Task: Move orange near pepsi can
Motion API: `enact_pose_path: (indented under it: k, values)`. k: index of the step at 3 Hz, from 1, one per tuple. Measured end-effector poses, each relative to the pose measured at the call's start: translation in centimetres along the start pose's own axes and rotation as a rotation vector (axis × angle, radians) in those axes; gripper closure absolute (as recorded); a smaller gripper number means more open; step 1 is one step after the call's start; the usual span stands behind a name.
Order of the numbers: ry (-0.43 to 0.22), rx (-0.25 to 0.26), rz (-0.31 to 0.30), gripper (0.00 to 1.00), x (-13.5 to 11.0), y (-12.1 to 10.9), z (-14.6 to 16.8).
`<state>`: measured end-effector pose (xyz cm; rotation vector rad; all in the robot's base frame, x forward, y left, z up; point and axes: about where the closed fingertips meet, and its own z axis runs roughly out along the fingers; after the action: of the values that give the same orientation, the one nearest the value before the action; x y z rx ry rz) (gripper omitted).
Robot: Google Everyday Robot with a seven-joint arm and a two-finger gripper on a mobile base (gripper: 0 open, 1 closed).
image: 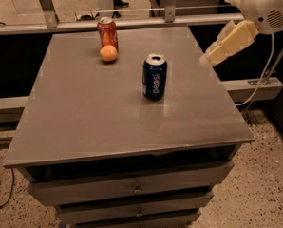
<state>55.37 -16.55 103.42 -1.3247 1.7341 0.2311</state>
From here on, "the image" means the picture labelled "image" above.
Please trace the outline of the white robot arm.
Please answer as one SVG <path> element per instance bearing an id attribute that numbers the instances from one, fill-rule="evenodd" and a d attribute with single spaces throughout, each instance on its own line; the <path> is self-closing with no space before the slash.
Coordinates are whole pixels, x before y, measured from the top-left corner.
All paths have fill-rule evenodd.
<path id="1" fill-rule="evenodd" d="M 237 7 L 243 16 L 239 23 L 228 22 L 199 61 L 215 67 L 255 41 L 258 34 L 283 31 L 283 0 L 224 0 Z"/>

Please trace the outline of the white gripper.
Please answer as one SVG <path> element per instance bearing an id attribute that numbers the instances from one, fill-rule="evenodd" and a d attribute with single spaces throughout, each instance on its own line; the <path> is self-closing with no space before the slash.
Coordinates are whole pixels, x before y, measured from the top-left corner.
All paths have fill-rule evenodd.
<path id="1" fill-rule="evenodd" d="M 259 32 L 273 34 L 283 31 L 283 0 L 224 1 L 237 7 L 251 21 L 243 20 L 237 24 L 234 21 L 228 22 L 199 58 L 203 67 L 215 67 L 236 55 L 250 46 Z"/>

